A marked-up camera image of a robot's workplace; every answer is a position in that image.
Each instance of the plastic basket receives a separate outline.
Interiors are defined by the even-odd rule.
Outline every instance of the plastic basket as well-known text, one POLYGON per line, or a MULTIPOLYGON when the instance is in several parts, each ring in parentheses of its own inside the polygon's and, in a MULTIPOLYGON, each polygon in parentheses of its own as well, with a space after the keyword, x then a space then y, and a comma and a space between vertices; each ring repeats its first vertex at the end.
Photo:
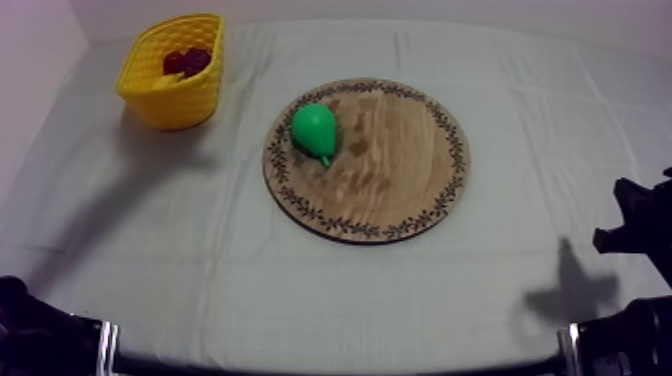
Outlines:
POLYGON ((224 21, 214 14, 193 14, 155 25, 135 41, 117 81, 117 93, 149 126, 182 129, 208 119, 217 108, 222 76, 224 21), (200 73, 155 88, 163 58, 196 47, 212 53, 200 73))

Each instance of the table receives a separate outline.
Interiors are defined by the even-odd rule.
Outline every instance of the table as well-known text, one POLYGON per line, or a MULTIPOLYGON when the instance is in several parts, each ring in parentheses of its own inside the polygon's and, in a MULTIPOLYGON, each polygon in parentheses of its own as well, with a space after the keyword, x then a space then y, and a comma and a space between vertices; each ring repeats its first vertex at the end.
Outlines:
POLYGON ((548 356, 571 321, 669 293, 645 256, 599 256, 613 183, 672 165, 672 65, 598 46, 413 21, 233 24, 209 124, 158 134, 114 93, 131 41, 94 45, 0 212, 0 273, 117 323, 122 350, 234 369, 403 372, 548 356), (388 246, 317 237, 261 173, 297 95, 412 85, 470 143, 459 205, 388 246))

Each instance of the green pear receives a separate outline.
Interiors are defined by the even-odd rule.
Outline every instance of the green pear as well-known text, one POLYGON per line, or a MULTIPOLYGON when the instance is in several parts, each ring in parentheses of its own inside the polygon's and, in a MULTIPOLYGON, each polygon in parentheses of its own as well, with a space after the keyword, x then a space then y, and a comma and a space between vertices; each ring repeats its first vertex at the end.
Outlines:
POLYGON ((336 149, 336 118, 327 106, 309 104, 299 108, 292 120, 292 138, 329 167, 329 158, 336 149))

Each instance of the grape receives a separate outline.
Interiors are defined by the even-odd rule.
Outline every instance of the grape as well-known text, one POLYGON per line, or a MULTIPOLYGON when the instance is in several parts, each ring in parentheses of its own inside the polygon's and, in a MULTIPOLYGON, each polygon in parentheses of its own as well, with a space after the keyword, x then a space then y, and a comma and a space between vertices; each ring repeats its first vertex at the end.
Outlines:
POLYGON ((177 74, 184 71, 186 59, 178 51, 173 51, 163 58, 163 74, 177 74))
POLYGON ((212 57, 206 50, 200 48, 190 48, 189 51, 184 54, 184 59, 184 76, 191 77, 203 71, 203 69, 205 69, 208 64, 210 64, 212 57))

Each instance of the wood grain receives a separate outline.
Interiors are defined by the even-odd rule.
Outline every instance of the wood grain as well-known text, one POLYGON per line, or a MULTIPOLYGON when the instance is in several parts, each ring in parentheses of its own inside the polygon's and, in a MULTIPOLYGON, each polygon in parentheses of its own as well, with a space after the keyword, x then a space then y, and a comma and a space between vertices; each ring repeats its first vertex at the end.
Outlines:
POLYGON ((441 221, 464 190, 467 140, 453 116, 402 84, 345 80, 290 103, 266 140, 263 170, 271 195, 308 229, 331 239, 385 243, 441 221), (329 169, 292 146, 297 109, 322 103, 338 123, 329 169))

